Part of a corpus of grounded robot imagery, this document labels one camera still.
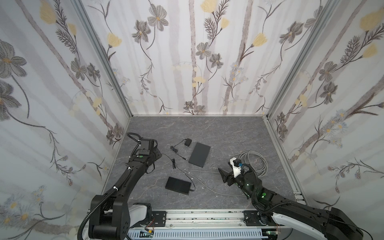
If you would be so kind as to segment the black ribbed network switch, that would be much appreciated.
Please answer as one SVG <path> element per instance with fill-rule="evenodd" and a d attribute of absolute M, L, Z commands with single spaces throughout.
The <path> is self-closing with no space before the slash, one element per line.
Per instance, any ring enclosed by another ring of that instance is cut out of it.
<path fill-rule="evenodd" d="M 184 180 L 169 177 L 167 180 L 165 188 L 167 190 L 170 190 L 170 191 L 173 191 L 176 193 L 189 195 L 189 193 L 192 191 L 191 190 L 191 184 L 192 183 L 184 181 Z"/>

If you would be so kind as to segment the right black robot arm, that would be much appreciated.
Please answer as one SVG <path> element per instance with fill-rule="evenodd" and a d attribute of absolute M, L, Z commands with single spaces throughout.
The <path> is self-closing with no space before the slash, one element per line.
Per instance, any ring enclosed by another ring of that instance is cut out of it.
<path fill-rule="evenodd" d="M 236 164 L 231 172 L 218 171 L 225 184 L 236 185 L 252 202 L 265 225 L 283 225 L 316 240 L 361 240 L 364 237 L 363 230 L 337 208 L 309 207 L 265 188 L 248 164 Z"/>

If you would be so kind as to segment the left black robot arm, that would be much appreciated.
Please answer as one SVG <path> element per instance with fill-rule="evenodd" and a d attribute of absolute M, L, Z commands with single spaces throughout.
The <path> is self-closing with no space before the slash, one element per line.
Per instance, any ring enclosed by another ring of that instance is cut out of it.
<path fill-rule="evenodd" d="M 145 139 L 136 133 L 127 133 L 127 136 L 137 145 L 125 163 L 126 169 L 105 194 L 93 197 L 90 210 L 79 226 L 78 240 L 84 238 L 85 227 L 91 239 L 123 240 L 127 237 L 131 223 L 129 197 L 139 179 L 162 157 L 157 140 Z"/>

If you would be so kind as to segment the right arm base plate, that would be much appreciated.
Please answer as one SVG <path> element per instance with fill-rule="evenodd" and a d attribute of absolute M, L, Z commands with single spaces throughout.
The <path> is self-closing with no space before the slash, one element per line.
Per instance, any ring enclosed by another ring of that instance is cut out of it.
<path fill-rule="evenodd" d="M 243 222 L 247 227 L 267 226 L 269 223 L 268 216 L 258 211 L 244 211 Z"/>

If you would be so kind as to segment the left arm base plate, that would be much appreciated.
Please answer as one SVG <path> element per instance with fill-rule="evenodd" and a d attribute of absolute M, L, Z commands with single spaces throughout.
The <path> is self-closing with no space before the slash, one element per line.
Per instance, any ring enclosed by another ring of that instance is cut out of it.
<path fill-rule="evenodd" d="M 146 228 L 163 228 L 166 226 L 167 212 L 166 211 L 154 211 L 152 212 L 151 220 L 148 224 L 145 224 Z"/>

